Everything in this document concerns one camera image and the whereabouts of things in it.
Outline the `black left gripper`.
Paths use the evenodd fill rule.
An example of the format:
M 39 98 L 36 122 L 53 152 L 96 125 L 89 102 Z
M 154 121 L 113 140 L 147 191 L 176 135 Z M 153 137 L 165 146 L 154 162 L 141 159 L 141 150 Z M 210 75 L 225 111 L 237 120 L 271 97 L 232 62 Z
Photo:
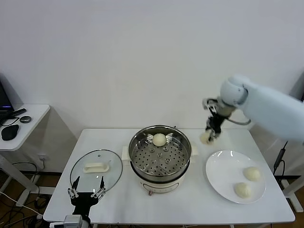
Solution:
M 95 193 L 92 192 L 79 192 L 77 193 L 77 187 L 80 177 L 72 183 L 72 186 L 67 189 L 68 195 L 71 198 L 71 204 L 75 207 L 73 215 L 89 215 L 90 208 L 98 203 L 98 199 L 101 199 L 105 194 L 105 182 L 102 176 L 99 190 Z

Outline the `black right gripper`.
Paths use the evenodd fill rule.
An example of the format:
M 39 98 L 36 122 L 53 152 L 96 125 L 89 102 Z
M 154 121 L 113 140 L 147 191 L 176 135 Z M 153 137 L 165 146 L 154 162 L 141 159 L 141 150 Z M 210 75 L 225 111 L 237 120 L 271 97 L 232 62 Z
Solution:
M 225 117 L 217 114 L 211 113 L 206 122 L 205 131 L 205 142 L 211 143 L 216 140 L 221 135 L 221 125 L 225 121 Z

